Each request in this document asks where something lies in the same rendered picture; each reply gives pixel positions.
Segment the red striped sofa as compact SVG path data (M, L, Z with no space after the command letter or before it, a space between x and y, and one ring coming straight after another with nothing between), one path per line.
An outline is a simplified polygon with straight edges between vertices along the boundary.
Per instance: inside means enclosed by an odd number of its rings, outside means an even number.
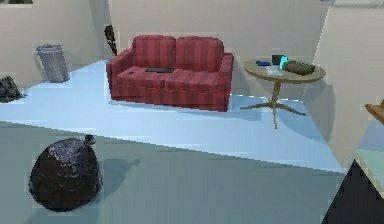
M234 55L218 38L139 35L131 48L106 63L106 73L116 101L225 112L233 63ZM175 70L145 72L148 67Z

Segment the black flat laptop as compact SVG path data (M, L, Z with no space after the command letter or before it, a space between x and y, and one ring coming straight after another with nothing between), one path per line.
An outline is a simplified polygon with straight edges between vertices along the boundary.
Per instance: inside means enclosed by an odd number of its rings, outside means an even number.
M174 68L156 68L156 67L148 67L145 72L156 72L156 73L172 73Z

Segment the black box with cyan light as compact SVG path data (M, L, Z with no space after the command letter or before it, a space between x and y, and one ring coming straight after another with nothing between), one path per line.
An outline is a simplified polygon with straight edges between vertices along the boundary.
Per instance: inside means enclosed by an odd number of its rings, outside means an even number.
M283 65L288 61L288 57L285 55L273 55L272 64L279 66L280 69L283 68Z

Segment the black tied garbage bag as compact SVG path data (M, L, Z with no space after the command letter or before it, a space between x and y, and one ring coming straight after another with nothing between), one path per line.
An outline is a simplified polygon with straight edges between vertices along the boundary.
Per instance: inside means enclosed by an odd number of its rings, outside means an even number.
M96 198L103 186L93 135L67 138L47 146L38 156L29 178L32 198L55 212L77 209Z

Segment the grey ribbed trash bin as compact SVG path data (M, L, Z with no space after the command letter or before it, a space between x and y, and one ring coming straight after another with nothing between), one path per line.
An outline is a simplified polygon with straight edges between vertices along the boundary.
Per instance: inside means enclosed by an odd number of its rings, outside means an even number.
M60 45L37 46L36 51L51 83L63 83L69 80L64 52Z

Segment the brown wooden furniture corner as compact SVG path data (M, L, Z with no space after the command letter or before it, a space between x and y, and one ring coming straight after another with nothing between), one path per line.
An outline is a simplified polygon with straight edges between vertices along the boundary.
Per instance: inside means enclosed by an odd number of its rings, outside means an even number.
M384 99L380 104L366 104L366 110L384 125Z

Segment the dark crumpled garbage bag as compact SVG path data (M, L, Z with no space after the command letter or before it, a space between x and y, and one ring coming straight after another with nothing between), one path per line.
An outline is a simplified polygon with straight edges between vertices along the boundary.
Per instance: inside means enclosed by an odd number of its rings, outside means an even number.
M25 98L26 94L21 94L10 76L0 79L0 102L8 103L20 98Z

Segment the dark triangular furniture corner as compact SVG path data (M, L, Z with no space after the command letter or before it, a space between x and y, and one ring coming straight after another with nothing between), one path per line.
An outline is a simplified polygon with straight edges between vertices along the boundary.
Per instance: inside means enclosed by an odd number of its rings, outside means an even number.
M321 224L384 224L384 199L356 160Z

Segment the round wooden pedestal table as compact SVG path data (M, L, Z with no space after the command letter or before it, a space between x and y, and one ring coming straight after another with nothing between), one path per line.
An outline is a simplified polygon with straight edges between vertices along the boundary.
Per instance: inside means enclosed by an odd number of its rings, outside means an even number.
M263 108L263 107L270 108L273 112L274 126L277 126L276 113L278 109L283 109L294 114L305 116L305 113L299 112L287 105L284 105L278 102L282 83L290 83L290 84L313 83L321 80L326 75L326 71L319 66L315 66L314 71L306 76L291 73L285 70L281 70L280 75L272 75L268 73L266 66L258 66L256 64L255 59L244 62L243 69L246 71L247 74L253 77L256 77L265 81L271 81L274 83L273 93L271 98L269 98L264 103L246 106L246 109Z

